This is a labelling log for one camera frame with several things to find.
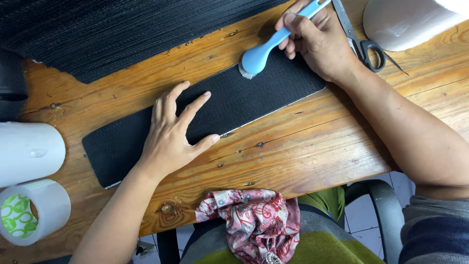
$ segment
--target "pink floral fabric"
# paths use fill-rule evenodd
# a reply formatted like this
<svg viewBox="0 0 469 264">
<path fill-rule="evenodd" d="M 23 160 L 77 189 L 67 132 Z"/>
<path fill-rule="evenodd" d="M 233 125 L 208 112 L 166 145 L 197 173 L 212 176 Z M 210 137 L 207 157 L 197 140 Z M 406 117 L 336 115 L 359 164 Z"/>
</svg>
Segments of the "pink floral fabric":
<svg viewBox="0 0 469 264">
<path fill-rule="evenodd" d="M 296 198 L 255 189 L 210 192 L 196 209 L 198 223 L 221 217 L 227 222 L 231 252 L 244 264 L 260 264 L 267 252 L 287 263 L 300 241 Z"/>
</svg>

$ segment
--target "wooden table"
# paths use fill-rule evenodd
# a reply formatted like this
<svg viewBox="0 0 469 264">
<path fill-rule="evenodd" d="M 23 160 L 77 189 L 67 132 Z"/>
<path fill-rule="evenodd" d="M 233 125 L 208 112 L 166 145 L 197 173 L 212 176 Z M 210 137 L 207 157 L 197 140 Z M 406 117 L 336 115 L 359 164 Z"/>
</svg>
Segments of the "wooden table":
<svg viewBox="0 0 469 264">
<path fill-rule="evenodd" d="M 343 0 L 360 38 L 367 0 Z M 236 64 L 243 51 L 261 44 L 292 2 L 173 48 L 85 85 L 67 73 L 27 61 L 30 98 L 22 119 L 53 125 L 67 155 L 50 176 L 72 202 L 68 223 L 29 247 L 0 239 L 0 263 L 32 263 L 72 254 L 113 195 L 103 189 L 86 157 L 82 137 L 146 108 L 166 89 L 193 84 Z M 379 75 L 402 95 L 469 139 L 469 22 L 404 52 Z M 210 190 L 266 188 L 286 198 L 341 185 L 396 168 L 387 149 L 347 95 L 328 85 L 295 104 L 229 133 L 209 151 L 166 177 L 153 195 L 140 235 L 187 225 Z"/>
</svg>

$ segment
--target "right hand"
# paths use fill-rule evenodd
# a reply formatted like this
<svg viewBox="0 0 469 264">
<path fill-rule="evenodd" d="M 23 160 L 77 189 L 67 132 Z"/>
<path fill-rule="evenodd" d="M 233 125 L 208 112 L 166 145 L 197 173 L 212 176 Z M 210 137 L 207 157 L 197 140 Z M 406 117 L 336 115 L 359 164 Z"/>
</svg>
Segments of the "right hand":
<svg viewBox="0 0 469 264">
<path fill-rule="evenodd" d="M 363 66 L 350 48 L 347 36 L 334 10 L 324 8 L 308 19 L 299 16 L 311 0 L 298 0 L 291 5 L 275 25 L 286 26 L 292 34 L 279 44 L 292 60 L 300 52 L 309 67 L 328 82 L 340 83 L 351 70 Z"/>
</svg>

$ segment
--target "left hand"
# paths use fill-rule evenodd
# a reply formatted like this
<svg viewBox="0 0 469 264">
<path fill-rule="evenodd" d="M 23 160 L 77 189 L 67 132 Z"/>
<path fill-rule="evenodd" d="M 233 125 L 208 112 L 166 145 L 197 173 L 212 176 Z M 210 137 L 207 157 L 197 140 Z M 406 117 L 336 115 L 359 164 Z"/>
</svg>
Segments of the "left hand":
<svg viewBox="0 0 469 264">
<path fill-rule="evenodd" d="M 179 117 L 176 117 L 176 98 L 189 85 L 189 81 L 182 82 L 155 101 L 150 132 L 142 156 L 134 167 L 151 180 L 162 180 L 220 140 L 219 135 L 213 134 L 195 145 L 188 143 L 187 127 L 211 96 L 209 91 L 205 92 L 189 104 Z"/>
</svg>

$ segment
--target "white plastic roll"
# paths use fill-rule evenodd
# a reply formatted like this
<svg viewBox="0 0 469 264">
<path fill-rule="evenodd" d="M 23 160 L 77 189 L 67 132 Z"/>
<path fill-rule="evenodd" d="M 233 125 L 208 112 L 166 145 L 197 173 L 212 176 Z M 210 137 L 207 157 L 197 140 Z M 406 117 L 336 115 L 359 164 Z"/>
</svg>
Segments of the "white plastic roll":
<svg viewBox="0 0 469 264">
<path fill-rule="evenodd" d="M 0 123 L 0 187 L 49 176 L 65 159 L 60 133 L 43 123 Z"/>
<path fill-rule="evenodd" d="M 38 218 L 31 212 L 36 206 Z M 0 234 L 18 246 L 31 245 L 63 227 L 70 217 L 67 191 L 51 179 L 19 184 L 0 193 Z"/>
<path fill-rule="evenodd" d="M 363 27 L 367 37 L 383 49 L 401 51 L 467 19 L 468 0 L 370 0 Z"/>
</svg>

